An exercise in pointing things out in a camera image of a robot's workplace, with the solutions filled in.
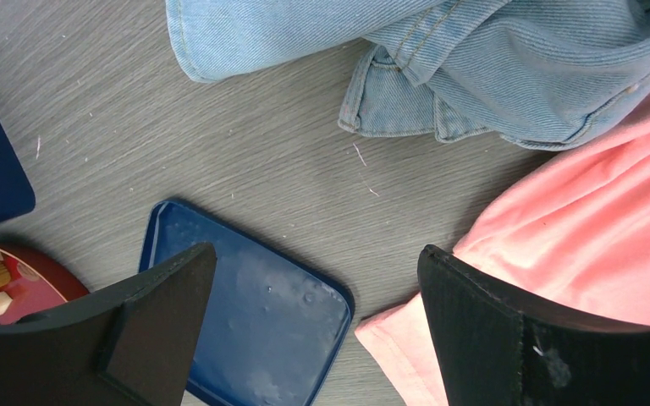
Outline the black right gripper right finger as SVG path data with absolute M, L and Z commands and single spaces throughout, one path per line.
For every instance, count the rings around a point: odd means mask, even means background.
M 451 405 L 650 405 L 650 326 L 586 313 L 434 245 L 417 276 Z

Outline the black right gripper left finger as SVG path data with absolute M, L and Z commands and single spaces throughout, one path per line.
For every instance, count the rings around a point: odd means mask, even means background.
M 199 243 L 144 272 L 0 325 L 0 405 L 178 405 L 215 276 Z

